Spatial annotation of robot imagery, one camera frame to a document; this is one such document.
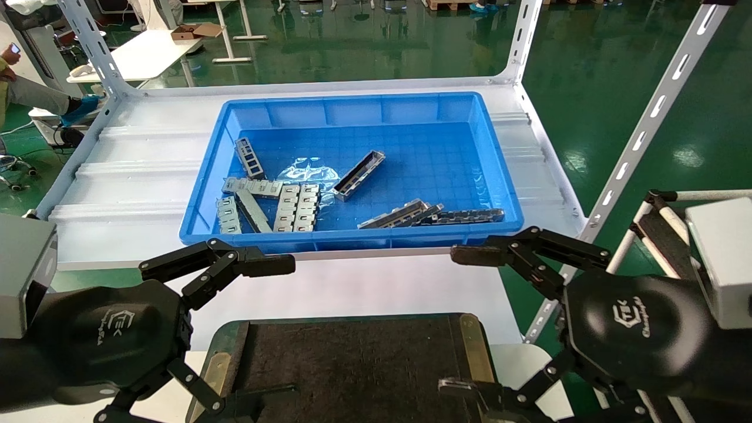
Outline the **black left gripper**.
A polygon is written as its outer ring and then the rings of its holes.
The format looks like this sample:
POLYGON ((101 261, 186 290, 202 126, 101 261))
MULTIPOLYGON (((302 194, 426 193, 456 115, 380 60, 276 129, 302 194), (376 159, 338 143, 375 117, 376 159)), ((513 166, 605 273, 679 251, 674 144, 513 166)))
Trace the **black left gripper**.
POLYGON ((190 310, 239 276, 294 273, 293 255, 209 239, 145 260, 139 270, 145 282, 138 286, 46 295, 24 337, 2 339, 2 406, 73 406, 119 392, 94 422, 153 422, 130 409, 173 377, 204 407, 196 422, 256 422, 268 404, 297 394, 288 384, 220 397, 180 360, 190 348, 190 310), (164 286, 196 271, 181 296, 164 286))

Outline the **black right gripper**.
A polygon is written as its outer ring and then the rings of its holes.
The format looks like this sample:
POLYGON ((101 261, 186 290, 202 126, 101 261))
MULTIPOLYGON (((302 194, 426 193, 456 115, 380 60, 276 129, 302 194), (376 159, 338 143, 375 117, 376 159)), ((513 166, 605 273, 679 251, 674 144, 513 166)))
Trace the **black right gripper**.
POLYGON ((562 299, 569 347, 519 389, 495 382, 443 378, 440 394, 465 397, 487 418, 552 422, 537 405, 564 375, 594 385, 627 385, 666 397, 750 402, 750 330, 722 329, 697 282, 587 271, 564 288, 544 259, 605 270, 612 252, 528 227, 482 244, 456 244, 451 260, 472 267, 510 267, 548 300, 562 299))

